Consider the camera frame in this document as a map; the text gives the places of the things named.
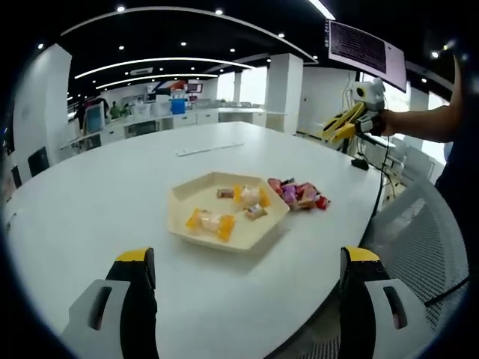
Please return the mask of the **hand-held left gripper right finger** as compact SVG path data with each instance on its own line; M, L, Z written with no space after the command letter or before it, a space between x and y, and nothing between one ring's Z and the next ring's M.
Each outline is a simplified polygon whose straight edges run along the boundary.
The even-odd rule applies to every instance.
M372 251L341 249L339 296L339 358L417 358L433 340L422 301Z

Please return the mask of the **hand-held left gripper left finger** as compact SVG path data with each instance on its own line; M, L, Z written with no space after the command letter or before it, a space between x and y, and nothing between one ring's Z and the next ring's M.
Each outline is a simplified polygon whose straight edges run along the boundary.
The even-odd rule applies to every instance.
M72 303L61 340L75 358L158 358L151 247L127 251Z

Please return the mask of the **person's right hand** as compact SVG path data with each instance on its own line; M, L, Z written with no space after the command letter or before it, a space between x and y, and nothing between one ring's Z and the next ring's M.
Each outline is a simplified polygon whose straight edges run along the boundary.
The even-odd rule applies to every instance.
M394 128L396 113L389 110L382 110L373 119L373 128L370 133L375 136L392 136L396 130Z

